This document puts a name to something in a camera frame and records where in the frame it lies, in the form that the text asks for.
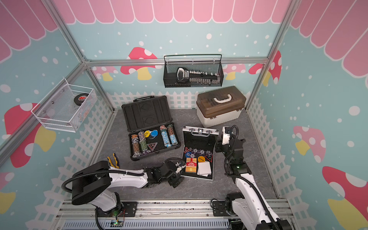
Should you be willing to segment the silver aluminium poker case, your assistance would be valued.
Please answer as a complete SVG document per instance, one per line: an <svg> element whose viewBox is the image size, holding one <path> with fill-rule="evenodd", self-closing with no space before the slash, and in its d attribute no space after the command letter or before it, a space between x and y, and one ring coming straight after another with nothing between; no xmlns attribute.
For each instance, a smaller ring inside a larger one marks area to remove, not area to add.
<svg viewBox="0 0 368 230"><path fill-rule="evenodd" d="M197 173L187 173L186 168L184 168L182 176L212 181L214 174L214 149L219 131L217 129L191 126L184 126L182 131L184 135L182 158L185 163L186 158L197 158L197 164L199 162L210 162L212 169L212 175L205 177L197 175Z"/></svg>

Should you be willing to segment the black plastic poker case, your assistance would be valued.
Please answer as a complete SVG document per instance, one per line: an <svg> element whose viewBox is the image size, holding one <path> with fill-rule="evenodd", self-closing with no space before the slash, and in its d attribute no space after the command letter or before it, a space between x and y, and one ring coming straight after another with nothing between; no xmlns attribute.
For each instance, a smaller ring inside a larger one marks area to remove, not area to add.
<svg viewBox="0 0 368 230"><path fill-rule="evenodd" d="M159 153L175 150L181 147L181 142L177 137L177 133L174 127L174 133L176 135L178 144L167 148L164 146L163 138L160 131L160 126L165 125L168 127L169 124L173 124L173 118L170 113L169 103L166 96L146 96L143 98L135 99L132 103L124 104L121 106L124 118L129 132L129 144L130 144L130 158L133 161L139 161L149 156L154 156ZM133 158L133 147L131 142L131 136L141 131L146 130L158 130L158 136L154 139L150 137L146 138L146 142L154 143L157 142L155 152L151 152L148 148L146 152L143 152L140 147L141 156Z"/></svg>

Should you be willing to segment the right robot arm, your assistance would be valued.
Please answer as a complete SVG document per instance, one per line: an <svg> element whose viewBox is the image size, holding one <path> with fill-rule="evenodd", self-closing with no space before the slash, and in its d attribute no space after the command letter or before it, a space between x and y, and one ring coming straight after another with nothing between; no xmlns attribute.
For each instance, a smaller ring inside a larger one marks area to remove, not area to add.
<svg viewBox="0 0 368 230"><path fill-rule="evenodd" d="M226 212L237 216L246 230L291 230L287 220L281 219L269 206L256 185L254 176L244 161L243 144L236 125L224 126L222 139L216 143L215 152L222 152L225 175L231 178L240 190L227 194Z"/></svg>

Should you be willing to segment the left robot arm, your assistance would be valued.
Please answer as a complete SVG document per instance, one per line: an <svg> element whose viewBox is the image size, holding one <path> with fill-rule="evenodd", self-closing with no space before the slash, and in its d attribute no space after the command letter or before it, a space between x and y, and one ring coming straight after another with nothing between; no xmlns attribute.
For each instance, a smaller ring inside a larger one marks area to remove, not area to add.
<svg viewBox="0 0 368 230"><path fill-rule="evenodd" d="M71 194L75 206L91 204L96 211L118 216L125 208L119 194L110 188L151 188L165 182L176 188L183 181L181 172L185 167L186 161L180 158L169 158L159 167L140 170L118 169L100 161L75 173L61 188Z"/></svg>

